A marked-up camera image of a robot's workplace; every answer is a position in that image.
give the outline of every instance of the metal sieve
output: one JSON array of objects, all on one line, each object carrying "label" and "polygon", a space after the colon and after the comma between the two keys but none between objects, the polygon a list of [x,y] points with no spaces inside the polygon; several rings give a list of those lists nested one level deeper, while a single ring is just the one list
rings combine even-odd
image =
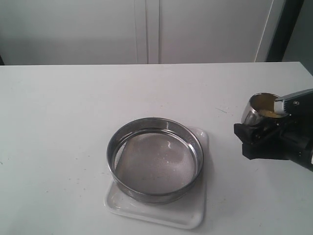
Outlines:
[{"label": "metal sieve", "polygon": [[192,188],[203,151],[183,125],[163,118],[132,121],[111,138],[107,160],[117,186],[133,199],[168,203]]}]

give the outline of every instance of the white tray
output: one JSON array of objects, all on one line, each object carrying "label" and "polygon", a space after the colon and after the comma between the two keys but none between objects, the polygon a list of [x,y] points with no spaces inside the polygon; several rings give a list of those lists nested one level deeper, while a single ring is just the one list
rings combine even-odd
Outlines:
[{"label": "white tray", "polygon": [[[189,129],[202,145],[205,162],[209,152],[208,135],[198,128],[190,127]],[[203,166],[204,172],[195,186],[175,202],[163,205],[143,204],[124,194],[112,182],[105,196],[104,204],[114,214],[181,229],[193,229],[201,223],[205,211],[207,164]]]}]

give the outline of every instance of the cabinet door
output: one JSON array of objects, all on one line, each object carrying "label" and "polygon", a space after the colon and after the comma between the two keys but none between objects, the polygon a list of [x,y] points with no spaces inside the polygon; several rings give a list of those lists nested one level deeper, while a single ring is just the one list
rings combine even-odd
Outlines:
[{"label": "cabinet door", "polygon": [[160,63],[265,61],[283,0],[160,0]]},{"label": "cabinet door", "polygon": [[6,65],[147,63],[146,47],[145,0],[0,4],[0,55]]}]

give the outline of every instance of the metal cup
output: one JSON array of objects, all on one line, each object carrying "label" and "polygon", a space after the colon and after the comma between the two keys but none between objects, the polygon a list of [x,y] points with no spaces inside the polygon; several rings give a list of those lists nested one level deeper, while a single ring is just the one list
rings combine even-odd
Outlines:
[{"label": "metal cup", "polygon": [[277,120],[286,115],[278,115],[274,112],[274,102],[279,96],[270,93],[258,93],[253,95],[243,113],[241,123],[248,126],[256,126],[265,120]]}]

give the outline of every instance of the white table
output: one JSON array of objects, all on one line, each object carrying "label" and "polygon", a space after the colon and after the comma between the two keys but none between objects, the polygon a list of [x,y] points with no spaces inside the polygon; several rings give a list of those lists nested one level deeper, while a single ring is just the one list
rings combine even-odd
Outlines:
[{"label": "white table", "polygon": [[[0,234],[311,235],[313,173],[246,159],[233,124],[255,93],[312,87],[300,63],[0,67]],[[213,179],[194,230],[103,205],[107,143],[142,117],[209,134]]]}]

